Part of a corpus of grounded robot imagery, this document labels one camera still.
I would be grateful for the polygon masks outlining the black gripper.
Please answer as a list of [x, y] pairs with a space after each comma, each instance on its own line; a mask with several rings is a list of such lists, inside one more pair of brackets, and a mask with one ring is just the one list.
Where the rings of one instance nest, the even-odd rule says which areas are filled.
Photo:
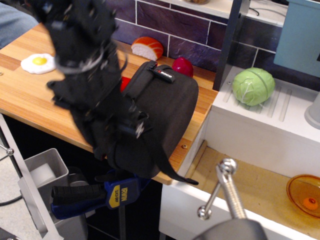
[[149, 113], [138, 99], [148, 86], [150, 71], [140, 67], [123, 92], [121, 69], [96, 66], [84, 72], [68, 69], [63, 80], [52, 80], [56, 105], [70, 111], [94, 155], [108, 155], [108, 139], [138, 139], [150, 129]]

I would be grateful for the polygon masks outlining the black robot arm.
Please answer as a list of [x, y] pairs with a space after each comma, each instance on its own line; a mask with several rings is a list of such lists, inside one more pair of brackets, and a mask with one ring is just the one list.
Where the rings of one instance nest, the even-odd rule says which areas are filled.
[[54, 103], [68, 109], [98, 159], [110, 156], [117, 138], [138, 138], [143, 114], [121, 91], [123, 67], [112, 40], [115, 12], [103, 0], [31, 0], [49, 32], [63, 80], [53, 80]]

